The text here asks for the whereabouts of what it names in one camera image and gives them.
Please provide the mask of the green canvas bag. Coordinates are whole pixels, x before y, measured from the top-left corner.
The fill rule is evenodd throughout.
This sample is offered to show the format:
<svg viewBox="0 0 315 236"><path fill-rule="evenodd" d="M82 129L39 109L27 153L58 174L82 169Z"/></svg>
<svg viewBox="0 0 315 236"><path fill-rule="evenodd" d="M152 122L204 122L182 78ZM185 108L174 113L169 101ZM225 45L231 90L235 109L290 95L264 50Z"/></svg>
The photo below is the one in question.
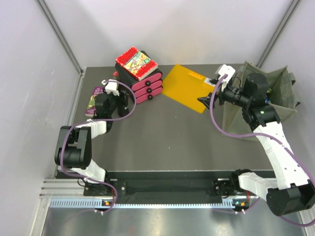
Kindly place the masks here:
<svg viewBox="0 0 315 236"><path fill-rule="evenodd" d="M269 100L278 113L281 122L285 122L297 113L296 106L300 104L300 101L293 90L296 80L294 74L289 72L286 66L272 72L265 72L246 61L238 69L236 75L244 84L250 73L260 73L266 77L271 89ZM243 119L241 107L230 103L223 105L222 130L234 135L251 133L249 125Z"/></svg>

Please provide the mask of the aluminium frame post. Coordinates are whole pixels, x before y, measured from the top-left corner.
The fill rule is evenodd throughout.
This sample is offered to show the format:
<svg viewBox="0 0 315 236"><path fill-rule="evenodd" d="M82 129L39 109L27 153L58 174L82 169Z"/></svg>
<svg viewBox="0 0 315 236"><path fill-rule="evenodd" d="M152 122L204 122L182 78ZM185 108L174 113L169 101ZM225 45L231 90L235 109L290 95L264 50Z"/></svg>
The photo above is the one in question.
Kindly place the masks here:
<svg viewBox="0 0 315 236"><path fill-rule="evenodd" d="M289 2L289 5L282 16L280 22L278 23L275 31L273 32L270 40L268 41L265 49L263 50L262 55L260 56L256 66L258 68L261 68L266 60L268 59L269 55L271 54L273 48L275 47L277 41L279 40L281 34L283 33L285 27L289 24L289 21L291 20L292 16L294 15L295 11L298 9L301 0L291 0Z"/></svg>
<svg viewBox="0 0 315 236"><path fill-rule="evenodd" d="M69 60L71 61L72 65L81 76L83 74L83 68L80 66L76 56L74 55L68 41L66 40L61 28L59 27L53 13L51 12L48 4L45 0L35 0L36 4L42 11L43 15L45 16L48 24L52 28L56 38L58 39L59 43L61 44L63 50L67 54Z"/></svg>

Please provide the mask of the aluminium frame post left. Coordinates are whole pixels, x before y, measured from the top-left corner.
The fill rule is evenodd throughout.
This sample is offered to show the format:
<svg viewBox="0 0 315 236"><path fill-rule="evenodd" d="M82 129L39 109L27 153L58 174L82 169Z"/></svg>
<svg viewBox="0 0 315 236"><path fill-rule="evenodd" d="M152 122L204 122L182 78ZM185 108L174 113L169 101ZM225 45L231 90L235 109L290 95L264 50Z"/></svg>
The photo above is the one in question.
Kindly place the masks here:
<svg viewBox="0 0 315 236"><path fill-rule="evenodd" d="M74 55L68 41L66 40L61 28L59 27L53 13L51 12L48 4L45 0L35 0L36 4L42 11L43 15L45 16L48 24L52 28L56 38L58 39L59 43L61 44L63 50L67 54L69 60L71 61L72 65L81 76L83 74L83 68L80 66L76 56Z"/></svg>

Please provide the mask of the purple treehouse book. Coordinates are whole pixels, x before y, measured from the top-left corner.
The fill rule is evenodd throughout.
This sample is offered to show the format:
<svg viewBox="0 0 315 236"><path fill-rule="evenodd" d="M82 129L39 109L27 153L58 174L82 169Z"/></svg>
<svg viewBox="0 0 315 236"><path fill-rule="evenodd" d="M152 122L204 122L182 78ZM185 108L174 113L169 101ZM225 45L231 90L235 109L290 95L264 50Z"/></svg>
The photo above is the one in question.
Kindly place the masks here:
<svg viewBox="0 0 315 236"><path fill-rule="evenodd" d="M103 93L103 87L95 87L93 93L90 97L85 116L92 117L95 113L95 97L99 94Z"/></svg>

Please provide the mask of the red treehouse book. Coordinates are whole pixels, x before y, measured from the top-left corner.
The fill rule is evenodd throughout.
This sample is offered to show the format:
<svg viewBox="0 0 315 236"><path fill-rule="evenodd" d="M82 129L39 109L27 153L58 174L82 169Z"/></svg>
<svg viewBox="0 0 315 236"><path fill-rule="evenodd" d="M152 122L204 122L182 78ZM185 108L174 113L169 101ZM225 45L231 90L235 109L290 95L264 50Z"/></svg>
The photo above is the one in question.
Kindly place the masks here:
<svg viewBox="0 0 315 236"><path fill-rule="evenodd" d="M154 60L133 46L117 57L115 61L138 81L143 80L158 68L158 64Z"/></svg>

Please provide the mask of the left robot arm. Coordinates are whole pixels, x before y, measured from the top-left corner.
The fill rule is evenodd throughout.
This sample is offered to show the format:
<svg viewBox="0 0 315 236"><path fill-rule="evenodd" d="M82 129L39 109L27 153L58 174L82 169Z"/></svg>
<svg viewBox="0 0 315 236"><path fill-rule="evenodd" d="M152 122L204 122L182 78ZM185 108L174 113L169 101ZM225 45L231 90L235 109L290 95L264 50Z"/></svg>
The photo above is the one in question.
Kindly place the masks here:
<svg viewBox="0 0 315 236"><path fill-rule="evenodd" d="M105 169L92 160L92 139L110 131L113 125L112 114L117 111L119 117L129 114L128 93L125 90L115 95L113 92L102 92L94 96L94 113L85 124L73 128L66 137L70 126L62 126L59 132L54 161L59 166L85 177L86 182L94 185L95 190L106 195L111 191Z"/></svg>

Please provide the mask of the black pink drawer unit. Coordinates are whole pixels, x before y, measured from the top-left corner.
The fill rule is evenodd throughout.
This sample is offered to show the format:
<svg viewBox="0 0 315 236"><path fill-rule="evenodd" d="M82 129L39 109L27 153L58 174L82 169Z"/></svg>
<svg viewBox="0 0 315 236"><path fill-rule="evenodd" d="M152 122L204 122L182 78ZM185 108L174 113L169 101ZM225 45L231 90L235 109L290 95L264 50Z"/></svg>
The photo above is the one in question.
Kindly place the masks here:
<svg viewBox="0 0 315 236"><path fill-rule="evenodd" d="M126 84L134 93L130 97L136 104L152 100L154 96L160 94L163 90L162 72L158 68L141 81L130 75L118 63L115 64L115 69L119 73L120 81Z"/></svg>

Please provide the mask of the aluminium front rail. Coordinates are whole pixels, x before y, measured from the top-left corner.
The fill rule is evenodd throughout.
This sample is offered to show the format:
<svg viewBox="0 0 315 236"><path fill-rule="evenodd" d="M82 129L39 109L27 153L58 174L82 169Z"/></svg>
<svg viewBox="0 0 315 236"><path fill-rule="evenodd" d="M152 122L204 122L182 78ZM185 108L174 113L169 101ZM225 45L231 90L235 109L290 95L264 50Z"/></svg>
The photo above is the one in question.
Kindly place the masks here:
<svg viewBox="0 0 315 236"><path fill-rule="evenodd" d="M46 179L39 196L41 198L77 198L82 197L84 187L76 179Z"/></svg>

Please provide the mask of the yellow plastic folder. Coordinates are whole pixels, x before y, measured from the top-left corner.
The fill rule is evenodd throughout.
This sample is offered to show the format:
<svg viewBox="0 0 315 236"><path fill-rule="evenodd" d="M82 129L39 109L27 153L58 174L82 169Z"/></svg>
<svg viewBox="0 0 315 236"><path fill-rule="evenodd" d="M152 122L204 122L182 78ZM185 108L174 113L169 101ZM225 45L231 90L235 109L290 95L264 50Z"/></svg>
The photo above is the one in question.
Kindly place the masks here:
<svg viewBox="0 0 315 236"><path fill-rule="evenodd" d="M206 107L197 99L206 97L215 87L209 78L179 64L163 79L162 86L162 94L200 114Z"/></svg>

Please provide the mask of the aluminium frame post right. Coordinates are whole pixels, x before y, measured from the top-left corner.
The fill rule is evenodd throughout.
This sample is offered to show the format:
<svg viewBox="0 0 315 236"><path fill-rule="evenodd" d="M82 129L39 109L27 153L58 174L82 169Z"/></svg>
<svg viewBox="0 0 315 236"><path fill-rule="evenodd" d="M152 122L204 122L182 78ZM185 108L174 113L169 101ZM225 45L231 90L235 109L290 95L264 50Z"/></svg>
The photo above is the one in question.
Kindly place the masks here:
<svg viewBox="0 0 315 236"><path fill-rule="evenodd" d="M291 0L289 2L289 5L282 16L280 22L278 23L275 31L273 32L270 40L268 41L265 49L263 50L262 55L260 56L256 66L258 68L261 68L266 60L268 59L269 55L271 54L273 48L275 47L277 41L279 40L281 34L283 33L285 27L289 24L289 21L291 20L292 16L294 15L295 11L298 9L301 0Z"/></svg>

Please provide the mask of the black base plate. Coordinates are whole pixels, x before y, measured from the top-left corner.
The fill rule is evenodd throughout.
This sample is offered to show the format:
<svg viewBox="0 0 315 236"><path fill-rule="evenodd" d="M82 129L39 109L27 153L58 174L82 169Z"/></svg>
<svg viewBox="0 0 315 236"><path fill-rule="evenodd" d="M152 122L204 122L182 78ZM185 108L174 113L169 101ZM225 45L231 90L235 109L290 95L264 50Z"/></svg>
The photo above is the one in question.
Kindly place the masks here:
<svg viewBox="0 0 315 236"><path fill-rule="evenodd" d="M108 183L119 204L211 204L253 191L237 191L230 183L231 171L108 172Z"/></svg>

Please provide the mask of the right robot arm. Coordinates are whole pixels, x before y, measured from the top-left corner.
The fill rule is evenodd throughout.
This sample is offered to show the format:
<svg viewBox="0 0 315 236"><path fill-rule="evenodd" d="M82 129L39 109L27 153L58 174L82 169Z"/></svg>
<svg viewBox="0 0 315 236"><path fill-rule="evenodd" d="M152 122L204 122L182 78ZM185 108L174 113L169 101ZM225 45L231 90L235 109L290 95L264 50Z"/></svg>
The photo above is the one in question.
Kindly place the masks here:
<svg viewBox="0 0 315 236"><path fill-rule="evenodd" d="M248 169L234 171L230 190L237 195L249 191L263 199L276 216L309 210L315 205L315 180L297 160L283 132L280 116L268 99L269 85L264 75L251 73L242 88L230 86L233 74L218 72L212 80L214 91L200 97L209 111L216 99L242 109L251 133L242 137L257 137L275 174L275 181L260 177Z"/></svg>

